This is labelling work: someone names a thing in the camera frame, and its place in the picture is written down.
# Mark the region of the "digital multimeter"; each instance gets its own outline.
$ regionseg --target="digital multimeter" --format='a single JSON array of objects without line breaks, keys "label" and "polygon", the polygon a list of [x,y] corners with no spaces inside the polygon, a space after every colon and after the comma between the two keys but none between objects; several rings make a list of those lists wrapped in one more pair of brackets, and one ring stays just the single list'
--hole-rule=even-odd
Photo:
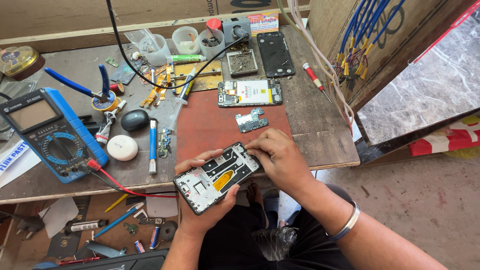
[{"label": "digital multimeter", "polygon": [[47,167],[69,183],[85,175],[78,167],[91,159],[108,161],[82,121],[56,89],[45,87],[0,104],[0,113]]}]

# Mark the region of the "human arm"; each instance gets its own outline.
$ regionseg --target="human arm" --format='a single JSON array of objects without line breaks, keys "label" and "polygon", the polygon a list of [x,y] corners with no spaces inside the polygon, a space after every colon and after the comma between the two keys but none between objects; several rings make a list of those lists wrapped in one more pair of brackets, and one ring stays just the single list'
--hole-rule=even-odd
[{"label": "human arm", "polygon": [[[312,176],[300,150],[285,133],[269,129],[245,148],[258,158],[277,187],[300,203],[329,235],[345,226],[352,205]],[[445,269],[364,212],[336,244],[355,269]]]},{"label": "human arm", "polygon": [[[217,149],[202,153],[195,157],[195,159],[186,160],[175,167],[175,175],[179,175],[193,167],[203,166],[205,160],[218,158],[222,154],[223,150]],[[168,251],[162,269],[198,269],[198,257],[200,255],[200,249],[206,232],[215,226],[215,224],[232,209],[235,205],[236,195],[239,188],[239,185],[233,185],[228,190],[224,199],[217,202],[200,216],[195,215],[183,197],[179,198],[182,219],[175,232],[172,246]]]}]

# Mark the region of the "red cap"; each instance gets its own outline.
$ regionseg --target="red cap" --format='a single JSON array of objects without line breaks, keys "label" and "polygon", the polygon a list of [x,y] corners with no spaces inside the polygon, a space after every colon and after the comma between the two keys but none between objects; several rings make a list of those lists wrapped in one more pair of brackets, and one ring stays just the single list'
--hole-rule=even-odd
[{"label": "red cap", "polygon": [[212,19],[208,20],[207,21],[207,26],[212,28],[212,29],[218,29],[220,31],[223,31],[222,21],[220,21],[216,18],[212,18]]}]

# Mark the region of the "electrical wire bundle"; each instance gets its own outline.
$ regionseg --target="electrical wire bundle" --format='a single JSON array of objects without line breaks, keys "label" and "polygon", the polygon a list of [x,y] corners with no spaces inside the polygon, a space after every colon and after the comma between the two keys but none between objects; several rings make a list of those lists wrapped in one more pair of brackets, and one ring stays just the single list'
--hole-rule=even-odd
[{"label": "electrical wire bundle", "polygon": [[[357,10],[353,14],[350,23],[348,24],[347,30],[343,36],[342,43],[340,45],[340,50],[338,51],[336,61],[331,60],[335,65],[339,65],[341,68],[340,70],[336,70],[339,72],[337,73],[337,76],[341,76],[342,74],[344,76],[349,76],[350,69],[358,65],[355,74],[360,75],[363,67],[365,67],[363,74],[360,76],[362,80],[365,79],[368,71],[367,55],[372,50],[373,46],[380,38],[380,36],[384,33],[385,29],[388,27],[398,10],[400,10],[403,2],[405,2],[405,0],[400,0],[393,12],[391,12],[382,29],[378,32],[377,36],[369,45],[368,43],[370,41],[373,29],[377,25],[380,16],[385,11],[385,8],[390,3],[390,0],[362,0]],[[347,44],[347,40],[350,34],[352,35],[352,39],[350,42],[348,55],[345,57],[345,46]],[[363,40],[363,37],[365,37],[366,39],[363,43],[363,46],[360,48],[360,50],[357,51],[357,47],[360,41]]]},{"label": "electrical wire bundle", "polygon": [[338,108],[339,113],[342,115],[342,117],[345,119],[345,121],[348,124],[348,127],[350,128],[350,133],[353,135],[352,131],[352,124],[353,124],[353,111],[352,108],[345,102],[345,97],[343,96],[342,92],[340,91],[340,82],[339,82],[339,76],[335,72],[335,68],[332,66],[332,64],[327,60],[327,58],[320,52],[318,49],[317,45],[313,41],[313,38],[310,36],[309,32],[305,29],[303,26],[303,22],[301,20],[301,14],[300,14],[300,9],[299,9],[299,4],[298,0],[288,0],[288,7],[290,8],[290,11],[292,13],[292,17],[294,21],[297,23],[298,27],[295,25],[295,23],[288,17],[286,14],[281,0],[277,0],[278,7],[280,8],[280,11],[282,12],[282,15],[285,17],[285,19],[288,21],[290,25],[293,26],[293,28],[302,36],[303,39],[307,41],[307,43],[311,46],[313,54],[315,56],[315,59],[318,62],[318,65],[321,67],[323,73],[325,73],[326,76],[326,84],[327,84],[327,89],[328,92],[330,93],[330,96],[334,97],[334,93],[336,93],[336,96],[340,99],[342,102],[342,107],[338,104],[337,100],[334,98],[333,101]]}]

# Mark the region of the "silver bangle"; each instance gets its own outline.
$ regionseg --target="silver bangle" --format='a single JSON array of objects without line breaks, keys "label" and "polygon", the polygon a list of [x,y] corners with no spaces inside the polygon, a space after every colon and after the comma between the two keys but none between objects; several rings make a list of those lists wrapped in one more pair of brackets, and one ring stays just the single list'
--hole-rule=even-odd
[{"label": "silver bangle", "polygon": [[353,209],[352,215],[350,216],[350,219],[348,220],[347,224],[343,227],[343,229],[339,233],[337,233],[336,235],[333,235],[333,236],[328,235],[328,233],[325,231],[325,235],[332,242],[336,242],[336,241],[340,240],[340,238],[345,236],[353,228],[353,225],[355,225],[355,223],[359,219],[359,215],[360,215],[359,206],[354,201],[350,201],[349,203],[351,205],[353,205],[354,209]]}]

